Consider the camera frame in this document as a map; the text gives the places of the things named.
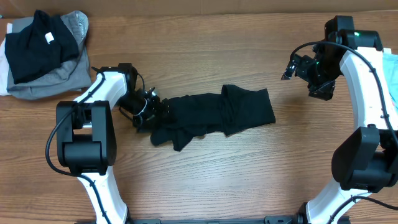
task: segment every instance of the crumpled black cloth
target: crumpled black cloth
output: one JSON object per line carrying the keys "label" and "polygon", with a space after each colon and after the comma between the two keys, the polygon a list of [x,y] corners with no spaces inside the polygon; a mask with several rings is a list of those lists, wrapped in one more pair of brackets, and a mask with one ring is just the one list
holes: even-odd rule
{"label": "crumpled black cloth", "polygon": [[195,136],[215,131],[229,136],[275,123],[267,89],[249,91],[223,85],[220,95],[187,95],[165,101],[170,106],[170,115],[152,132],[150,140],[155,146],[173,141],[176,151],[181,151]]}
{"label": "crumpled black cloth", "polygon": [[[49,32],[54,38],[50,43],[45,38]],[[5,53],[15,84],[36,80],[79,56],[76,40],[60,16],[50,17],[40,10],[35,11],[31,25],[6,34],[6,40]]]}

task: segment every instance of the black fabric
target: black fabric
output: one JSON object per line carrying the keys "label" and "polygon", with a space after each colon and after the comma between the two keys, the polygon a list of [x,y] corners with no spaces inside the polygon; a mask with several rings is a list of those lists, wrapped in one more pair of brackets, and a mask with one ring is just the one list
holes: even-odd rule
{"label": "black fabric", "polygon": [[[45,34],[49,32],[54,40],[47,43]],[[60,16],[49,17],[40,10],[35,11],[31,25],[20,33],[6,34],[6,40],[5,53],[15,84],[36,80],[79,56],[76,40]]]}
{"label": "black fabric", "polygon": [[225,135],[264,124],[275,123],[268,91],[249,91],[224,85],[221,94],[202,94],[171,98],[170,117],[152,132],[150,140],[158,146],[173,141],[181,151],[195,136],[215,131]]}

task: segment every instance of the white fabric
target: white fabric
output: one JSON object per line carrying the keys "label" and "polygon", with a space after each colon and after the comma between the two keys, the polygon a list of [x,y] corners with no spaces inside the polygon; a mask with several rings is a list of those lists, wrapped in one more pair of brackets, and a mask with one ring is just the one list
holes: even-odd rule
{"label": "white fabric", "polygon": [[[12,24],[7,24],[7,33],[11,33]],[[0,45],[0,96],[10,95],[7,92],[7,80],[8,80],[8,70],[10,68],[7,58],[6,58],[6,38],[4,38],[3,42]]]}

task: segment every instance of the white object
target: white object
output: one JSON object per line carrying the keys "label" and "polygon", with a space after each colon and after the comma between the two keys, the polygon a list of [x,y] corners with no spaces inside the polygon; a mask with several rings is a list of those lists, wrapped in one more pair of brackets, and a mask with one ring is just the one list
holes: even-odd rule
{"label": "white object", "polygon": [[[127,205],[120,197],[113,174],[113,167],[108,167],[105,175],[100,175],[99,173],[82,173],[82,175],[85,175],[94,182],[99,196],[101,197],[101,203],[111,223],[125,224],[127,218]],[[96,198],[93,188],[90,187],[90,183],[83,178],[78,177],[78,179],[85,186],[91,203],[93,204],[96,213],[96,224],[108,224],[102,216],[100,205],[98,205],[98,199]]]}
{"label": "white object", "polygon": [[[7,33],[11,33],[12,24],[7,24]],[[6,57],[6,39],[0,45],[0,96],[10,95],[7,92],[7,82],[8,82],[8,70],[10,65],[8,64]]]}
{"label": "white object", "polygon": [[47,41],[48,44],[50,44],[50,42],[54,40],[54,37],[53,37],[53,35],[51,34],[51,32],[46,33],[46,34],[44,35],[44,37],[45,37],[45,39],[46,39],[46,41]]}
{"label": "white object", "polygon": [[[394,111],[386,79],[384,78],[383,53],[370,47],[358,47],[356,51],[364,56],[376,69],[391,125],[395,130],[398,129],[398,117]],[[366,127],[368,124],[375,124],[378,129],[388,129],[384,118],[382,118],[379,89],[369,67],[358,56],[347,51],[340,61],[340,70],[347,80],[351,104],[353,105],[354,130],[358,127]],[[358,194],[369,196],[371,193],[367,190],[358,189],[342,190],[340,184],[332,178],[329,184],[313,200],[307,203],[305,208],[308,222],[311,224],[326,224],[330,216],[342,203],[351,196]],[[332,223],[337,223],[340,217],[354,204],[354,202],[351,202],[345,206]]]}
{"label": "white object", "polygon": [[[127,92],[127,83],[126,83],[126,76],[123,73],[119,72],[104,72],[105,74],[105,81],[101,85],[101,87],[93,94],[92,97],[87,99],[85,103],[92,103],[94,101],[109,101],[109,106],[112,109],[115,104],[118,102],[120,97],[124,96]],[[102,80],[102,74],[97,74],[97,79],[95,82],[89,87],[89,89],[84,92],[81,96],[75,99],[75,101],[79,102],[87,94],[100,84]],[[84,128],[91,128],[90,124],[84,124]]]}

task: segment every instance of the white leg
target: white leg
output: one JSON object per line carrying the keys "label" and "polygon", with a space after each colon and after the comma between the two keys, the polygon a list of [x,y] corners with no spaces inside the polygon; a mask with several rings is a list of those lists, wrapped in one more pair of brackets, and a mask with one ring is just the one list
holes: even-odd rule
{"label": "white leg", "polygon": [[[89,177],[95,183],[99,196],[101,197],[101,202],[111,223],[125,224],[127,218],[127,205],[120,197],[118,186],[116,185],[116,180],[113,175],[113,167],[108,167],[105,175],[100,175],[99,173],[83,173],[82,175]],[[91,203],[93,204],[96,213],[96,223],[108,224],[105,218],[102,217],[98,200],[93,188],[90,187],[90,183],[85,179],[78,179],[85,186]]]}
{"label": "white leg", "polygon": [[[332,178],[329,184],[313,200],[307,203],[305,210],[308,223],[326,224],[333,212],[335,212],[342,203],[350,199],[352,195],[369,196],[371,193],[367,190],[358,189],[342,190],[340,184]],[[351,202],[345,206],[345,208],[337,214],[332,224],[337,223],[339,218],[354,204],[354,202]]]}

